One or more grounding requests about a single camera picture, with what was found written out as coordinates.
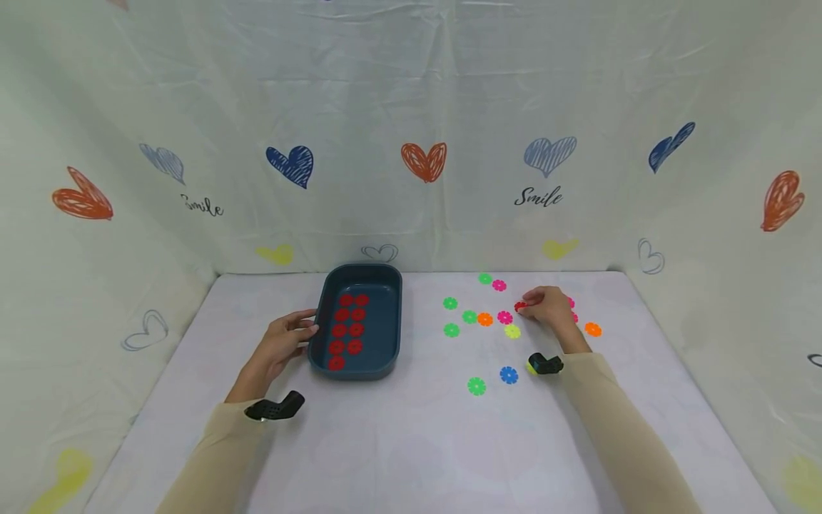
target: orange flower-shaped piece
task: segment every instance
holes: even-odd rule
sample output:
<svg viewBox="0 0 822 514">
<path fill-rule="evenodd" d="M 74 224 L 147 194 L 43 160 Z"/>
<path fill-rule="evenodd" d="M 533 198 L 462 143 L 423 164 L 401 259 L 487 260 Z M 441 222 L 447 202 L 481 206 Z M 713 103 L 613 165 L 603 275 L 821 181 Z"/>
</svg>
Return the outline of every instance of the orange flower-shaped piece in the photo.
<svg viewBox="0 0 822 514">
<path fill-rule="evenodd" d="M 594 337 L 600 337 L 603 334 L 603 329 L 596 323 L 585 323 L 585 331 Z"/>
<path fill-rule="evenodd" d="M 477 315 L 477 321 L 482 326 L 491 326 L 494 323 L 494 316 L 489 313 L 479 313 Z"/>
</svg>

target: black wrist device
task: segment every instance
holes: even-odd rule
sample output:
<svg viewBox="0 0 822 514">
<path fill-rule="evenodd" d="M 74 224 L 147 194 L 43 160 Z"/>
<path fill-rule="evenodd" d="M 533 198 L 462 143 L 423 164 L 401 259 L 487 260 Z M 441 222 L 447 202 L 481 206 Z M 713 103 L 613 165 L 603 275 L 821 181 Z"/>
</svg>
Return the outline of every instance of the black wrist device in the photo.
<svg viewBox="0 0 822 514">
<path fill-rule="evenodd" d="M 246 410 L 246 416 L 255 421 L 268 421 L 272 419 L 288 419 L 293 418 L 300 410 L 302 404 L 306 402 L 303 395 L 296 391 L 291 391 L 285 400 L 280 403 L 271 400 L 260 400 L 256 404 L 249 406 Z"/>
</svg>

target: orange heart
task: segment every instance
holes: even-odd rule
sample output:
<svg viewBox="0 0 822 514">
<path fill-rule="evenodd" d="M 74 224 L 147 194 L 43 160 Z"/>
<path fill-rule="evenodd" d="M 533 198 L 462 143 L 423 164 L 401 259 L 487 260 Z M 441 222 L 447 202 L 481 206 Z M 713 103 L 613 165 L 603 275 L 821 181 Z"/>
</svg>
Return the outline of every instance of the orange heart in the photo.
<svg viewBox="0 0 822 514">
<path fill-rule="evenodd" d="M 437 180 L 446 166 L 448 146 L 445 143 L 436 143 L 425 155 L 423 149 L 413 143 L 405 143 L 402 151 L 403 162 L 411 173 L 420 177 L 423 182 L 431 183 Z"/>
<path fill-rule="evenodd" d="M 68 166 L 68 174 L 80 191 L 58 189 L 52 193 L 52 201 L 60 211 L 86 220 L 111 220 L 114 210 L 108 198 L 76 169 Z"/>
<path fill-rule="evenodd" d="M 795 171 L 783 171 L 774 179 L 765 194 L 765 218 L 761 225 L 762 230 L 774 232 L 799 211 L 802 203 L 805 202 L 805 194 L 797 192 L 797 189 L 799 189 L 799 174 Z"/>
</svg>

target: dark blue heart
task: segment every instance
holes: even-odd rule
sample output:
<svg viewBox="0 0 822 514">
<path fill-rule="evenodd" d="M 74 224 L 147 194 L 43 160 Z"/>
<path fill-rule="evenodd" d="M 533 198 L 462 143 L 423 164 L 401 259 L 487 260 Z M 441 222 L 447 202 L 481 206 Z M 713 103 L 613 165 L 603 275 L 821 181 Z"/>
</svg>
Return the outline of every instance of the dark blue heart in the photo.
<svg viewBox="0 0 822 514">
<path fill-rule="evenodd" d="M 314 170 L 314 154 L 306 146 L 295 146 L 289 156 L 279 153 L 276 148 L 266 150 L 268 162 L 291 182 L 303 189 L 308 189 L 308 179 Z"/>
<path fill-rule="evenodd" d="M 677 132 L 674 137 L 666 137 L 657 143 L 648 155 L 648 164 L 650 164 L 654 174 L 657 173 L 659 166 L 662 166 L 663 161 L 667 159 L 667 157 L 672 154 L 674 150 L 679 148 L 679 145 L 685 142 L 685 139 L 688 139 L 688 136 L 690 136 L 695 128 L 696 123 L 688 122 L 681 129 L 679 129 L 679 132 Z"/>
</svg>

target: blue flower-shaped piece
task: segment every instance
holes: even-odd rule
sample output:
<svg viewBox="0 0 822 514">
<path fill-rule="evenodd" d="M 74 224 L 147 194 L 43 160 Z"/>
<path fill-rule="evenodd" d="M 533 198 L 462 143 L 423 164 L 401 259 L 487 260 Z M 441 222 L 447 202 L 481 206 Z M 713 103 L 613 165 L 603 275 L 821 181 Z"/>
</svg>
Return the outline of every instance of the blue flower-shaped piece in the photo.
<svg viewBox="0 0 822 514">
<path fill-rule="evenodd" d="M 516 384 L 520 376 L 511 366 L 505 366 L 500 370 L 500 379 L 506 384 Z"/>
</svg>

